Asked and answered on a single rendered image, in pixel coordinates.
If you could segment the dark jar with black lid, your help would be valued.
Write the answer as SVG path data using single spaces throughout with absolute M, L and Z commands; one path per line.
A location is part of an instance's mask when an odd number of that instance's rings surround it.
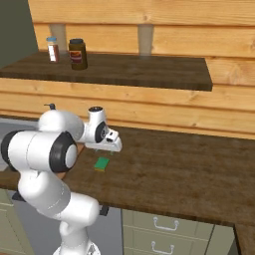
M 73 70 L 85 70 L 88 67 L 86 44 L 83 39 L 71 39 L 69 55 Z

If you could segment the pale green drawer front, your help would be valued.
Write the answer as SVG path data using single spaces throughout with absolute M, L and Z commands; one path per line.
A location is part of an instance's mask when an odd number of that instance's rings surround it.
M 172 255 L 205 255 L 207 242 L 185 239 L 125 226 L 123 229 L 124 255 L 158 255 L 151 250 L 151 242 L 174 245 Z
M 209 223 L 126 209 L 123 210 L 123 222 L 126 226 L 134 226 L 146 230 L 197 238 L 201 240 L 209 239 L 213 227 L 213 225 Z

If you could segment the spice jar with pale lid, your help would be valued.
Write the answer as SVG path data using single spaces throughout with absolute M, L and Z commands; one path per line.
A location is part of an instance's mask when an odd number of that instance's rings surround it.
M 58 63 L 59 62 L 59 47 L 57 44 L 57 38 L 55 36 L 48 37 L 46 39 L 48 43 L 48 53 L 50 56 L 50 61 Z

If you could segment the green and yellow sponge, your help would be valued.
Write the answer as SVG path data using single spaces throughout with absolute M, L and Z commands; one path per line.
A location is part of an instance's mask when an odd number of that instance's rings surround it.
M 106 157 L 99 157 L 97 162 L 94 165 L 94 170 L 105 171 L 109 161 L 110 160 Z

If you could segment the pale green cupboard door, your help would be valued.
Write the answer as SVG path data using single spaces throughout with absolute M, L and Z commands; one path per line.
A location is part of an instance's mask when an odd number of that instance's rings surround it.
M 205 255 L 239 255 L 233 228 L 215 225 Z
M 0 253 L 8 255 L 35 255 L 8 192 L 1 188 Z

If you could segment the grey shelf bracket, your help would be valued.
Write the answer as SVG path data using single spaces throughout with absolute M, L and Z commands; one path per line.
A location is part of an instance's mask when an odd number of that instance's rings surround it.
M 138 52 L 141 56 L 150 56 L 153 42 L 153 25 L 139 24 L 137 26 Z
M 57 43 L 61 54 L 67 53 L 67 40 L 66 40 L 66 25 L 65 24 L 51 24 L 51 35 L 57 38 Z

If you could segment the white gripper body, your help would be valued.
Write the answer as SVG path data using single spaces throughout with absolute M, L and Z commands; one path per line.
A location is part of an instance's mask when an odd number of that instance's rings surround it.
M 119 137 L 113 142 L 109 142 L 106 139 L 104 139 L 102 142 L 99 142 L 99 143 L 86 142 L 85 146 L 87 148 L 92 148 L 92 149 L 100 149 L 100 150 L 116 151 L 116 152 L 120 152 L 123 148 L 122 140 Z

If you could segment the dark wooden wall shelf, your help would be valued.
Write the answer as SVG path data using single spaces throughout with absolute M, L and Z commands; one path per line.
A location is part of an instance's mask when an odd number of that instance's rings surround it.
M 87 58 L 88 67 L 75 71 L 69 57 L 51 63 L 46 52 L 38 52 L 0 69 L 0 78 L 204 92 L 213 87 L 203 58 L 92 53 Z

